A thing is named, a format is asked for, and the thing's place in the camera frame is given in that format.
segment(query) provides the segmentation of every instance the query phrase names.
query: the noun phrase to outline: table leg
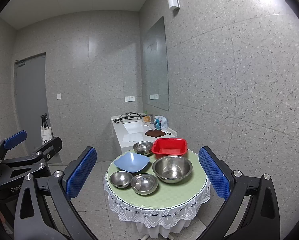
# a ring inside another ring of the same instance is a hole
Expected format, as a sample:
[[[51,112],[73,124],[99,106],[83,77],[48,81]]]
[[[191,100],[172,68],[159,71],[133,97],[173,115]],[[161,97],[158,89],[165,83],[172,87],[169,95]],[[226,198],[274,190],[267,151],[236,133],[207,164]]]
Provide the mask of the table leg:
[[[145,236],[143,236],[141,239],[139,239],[139,240],[146,240],[147,238],[149,238],[150,237],[150,235],[149,234],[146,234]]]
[[[174,236],[172,236],[171,234],[168,234],[168,237],[167,237],[168,239],[170,239],[170,240],[173,240],[174,239]]]

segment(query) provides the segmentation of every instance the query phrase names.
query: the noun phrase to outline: round table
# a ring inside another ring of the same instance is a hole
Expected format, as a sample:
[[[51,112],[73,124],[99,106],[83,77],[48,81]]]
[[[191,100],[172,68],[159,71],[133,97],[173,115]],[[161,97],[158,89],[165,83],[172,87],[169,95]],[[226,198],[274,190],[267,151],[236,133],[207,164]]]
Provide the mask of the round table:
[[[193,164],[192,173],[175,184],[167,184],[158,179],[158,187],[150,195],[138,195],[131,186],[125,189],[113,186],[109,178],[120,169],[114,162],[110,164],[104,176],[104,190],[108,192],[110,209],[118,214],[120,221],[144,234],[142,239],[149,236],[158,238],[159,233],[173,239],[170,233],[179,233],[182,228],[188,227],[200,205],[210,199],[211,183],[199,163],[198,155],[188,150],[184,157]],[[133,176],[141,173],[155,175],[152,170],[155,160],[155,155],[151,155],[149,164]]]

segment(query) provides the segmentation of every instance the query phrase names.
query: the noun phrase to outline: gray speckled wall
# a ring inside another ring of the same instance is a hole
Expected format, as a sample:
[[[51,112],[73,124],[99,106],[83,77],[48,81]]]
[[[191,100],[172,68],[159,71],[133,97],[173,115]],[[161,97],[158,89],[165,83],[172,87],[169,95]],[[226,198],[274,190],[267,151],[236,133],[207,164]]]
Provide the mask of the gray speckled wall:
[[[110,117],[143,110],[139,35],[138,13],[129,11],[67,14],[17,32],[13,59],[46,52],[48,112],[63,141],[63,165],[87,145],[98,151],[98,162],[119,155]]]
[[[17,132],[16,112],[11,94],[11,58],[16,30],[0,18],[0,139]],[[21,145],[8,151],[6,158],[24,156]]]
[[[168,112],[144,110],[166,116],[190,149],[208,145],[245,175],[269,173],[283,238],[299,219],[299,20],[284,0],[180,5],[174,15],[166,0],[147,0],[140,11],[141,35],[164,16],[170,98]],[[208,224],[221,204],[213,190],[198,217]]]

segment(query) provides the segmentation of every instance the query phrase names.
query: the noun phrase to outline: small metal bowl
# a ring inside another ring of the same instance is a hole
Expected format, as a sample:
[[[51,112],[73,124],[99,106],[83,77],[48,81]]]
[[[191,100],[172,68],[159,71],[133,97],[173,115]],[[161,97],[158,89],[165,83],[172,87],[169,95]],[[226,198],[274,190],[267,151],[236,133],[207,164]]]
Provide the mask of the small metal bowl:
[[[182,156],[168,155],[157,159],[152,168],[161,181],[173,184],[191,174],[193,165]]]
[[[138,142],[133,145],[133,149],[136,153],[144,156],[152,153],[153,144],[151,142]]]
[[[133,175],[127,171],[117,171],[110,176],[110,182],[115,187],[125,188],[130,184],[132,178]]]
[[[158,185],[157,178],[148,173],[143,173],[132,178],[132,189],[140,195],[148,195],[155,191]]]

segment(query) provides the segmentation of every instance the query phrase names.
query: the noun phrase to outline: gray door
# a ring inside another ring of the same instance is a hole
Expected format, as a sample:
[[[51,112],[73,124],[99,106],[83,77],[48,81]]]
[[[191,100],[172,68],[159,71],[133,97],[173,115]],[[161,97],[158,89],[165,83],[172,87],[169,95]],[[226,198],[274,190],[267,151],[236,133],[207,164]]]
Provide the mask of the gray door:
[[[45,55],[26,60],[24,65],[16,65],[15,86],[18,119],[20,128],[27,132],[25,146],[30,154],[42,145],[40,127],[43,114],[47,114],[50,125],[45,91]],[[59,155],[49,163],[61,163]]]

